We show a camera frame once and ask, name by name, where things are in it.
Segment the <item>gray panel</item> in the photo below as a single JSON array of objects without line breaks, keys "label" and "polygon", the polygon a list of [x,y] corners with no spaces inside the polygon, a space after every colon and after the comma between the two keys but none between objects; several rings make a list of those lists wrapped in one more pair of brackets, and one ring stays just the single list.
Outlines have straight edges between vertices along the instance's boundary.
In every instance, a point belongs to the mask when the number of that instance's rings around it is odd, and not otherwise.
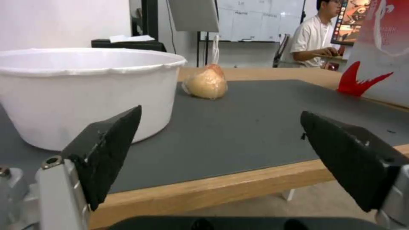
[{"label": "gray panel", "polygon": [[[303,81],[233,81],[216,101],[178,87],[171,122],[131,147],[111,192],[317,159],[300,138],[303,110],[363,126],[391,145],[409,143],[409,113]],[[25,144],[2,111],[0,125],[1,163],[32,174],[53,154]]]}]

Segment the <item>red shape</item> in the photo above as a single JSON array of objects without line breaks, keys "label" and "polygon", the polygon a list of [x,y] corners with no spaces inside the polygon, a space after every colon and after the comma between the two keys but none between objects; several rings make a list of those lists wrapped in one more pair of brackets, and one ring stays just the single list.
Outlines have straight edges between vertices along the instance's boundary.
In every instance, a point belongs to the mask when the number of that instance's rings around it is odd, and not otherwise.
[{"label": "red shape", "polygon": [[371,80],[364,82],[357,82],[357,73],[359,66],[361,65],[360,61],[352,64],[342,75],[341,81],[339,82],[338,92],[354,95],[357,97],[362,96],[371,86],[376,83],[385,80],[387,77],[391,76],[393,72],[381,75]]}]

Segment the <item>black hair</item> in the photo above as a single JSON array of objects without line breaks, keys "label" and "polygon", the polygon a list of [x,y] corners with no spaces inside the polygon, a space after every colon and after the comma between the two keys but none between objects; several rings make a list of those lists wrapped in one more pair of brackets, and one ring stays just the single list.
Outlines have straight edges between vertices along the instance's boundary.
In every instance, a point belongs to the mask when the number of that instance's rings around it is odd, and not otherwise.
[{"label": "black hair", "polygon": [[321,2],[329,2],[330,0],[317,0],[317,10],[321,8]]}]

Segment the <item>man's arm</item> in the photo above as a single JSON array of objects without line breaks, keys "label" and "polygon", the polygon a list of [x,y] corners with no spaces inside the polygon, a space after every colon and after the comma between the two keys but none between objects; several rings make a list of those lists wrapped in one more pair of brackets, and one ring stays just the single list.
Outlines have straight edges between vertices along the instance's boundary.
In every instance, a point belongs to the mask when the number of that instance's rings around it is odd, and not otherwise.
[{"label": "man's arm", "polygon": [[327,47],[319,50],[293,52],[295,61],[307,61],[317,57],[317,55],[338,56],[338,51],[334,47]]}]

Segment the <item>bread roll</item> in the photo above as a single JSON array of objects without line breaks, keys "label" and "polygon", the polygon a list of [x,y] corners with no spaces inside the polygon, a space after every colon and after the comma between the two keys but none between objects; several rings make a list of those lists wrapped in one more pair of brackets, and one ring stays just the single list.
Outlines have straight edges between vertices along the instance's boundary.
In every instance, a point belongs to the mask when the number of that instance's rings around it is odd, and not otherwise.
[{"label": "bread roll", "polygon": [[220,66],[211,64],[206,66],[204,72],[186,79],[183,89],[197,97],[217,99],[226,93],[227,81]]}]

